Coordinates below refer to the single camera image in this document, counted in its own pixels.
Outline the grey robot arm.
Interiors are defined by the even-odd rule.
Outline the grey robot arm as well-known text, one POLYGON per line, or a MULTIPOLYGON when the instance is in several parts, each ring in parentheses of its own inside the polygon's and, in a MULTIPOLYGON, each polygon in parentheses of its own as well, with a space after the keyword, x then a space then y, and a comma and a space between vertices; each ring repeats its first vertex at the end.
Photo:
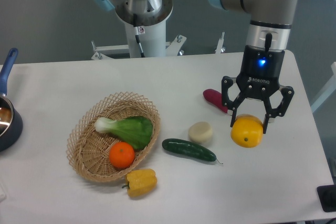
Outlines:
MULTIPOLYGON (((124 22, 132 58, 166 54, 164 27, 172 0, 94 0, 106 11, 114 10, 124 22)), ((297 0, 208 0, 215 8, 250 15, 246 45, 237 77, 222 79, 221 103, 232 115, 246 99, 264 103, 263 126, 285 115, 294 91, 279 83, 285 49, 297 0)))

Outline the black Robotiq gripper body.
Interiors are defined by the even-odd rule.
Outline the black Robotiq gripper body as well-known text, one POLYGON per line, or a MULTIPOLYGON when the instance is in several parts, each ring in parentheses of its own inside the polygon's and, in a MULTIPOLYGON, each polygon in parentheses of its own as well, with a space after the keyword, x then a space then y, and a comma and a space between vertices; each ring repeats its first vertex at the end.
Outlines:
POLYGON ((244 98, 263 100, 278 91, 285 52, 246 46, 236 83, 244 98))

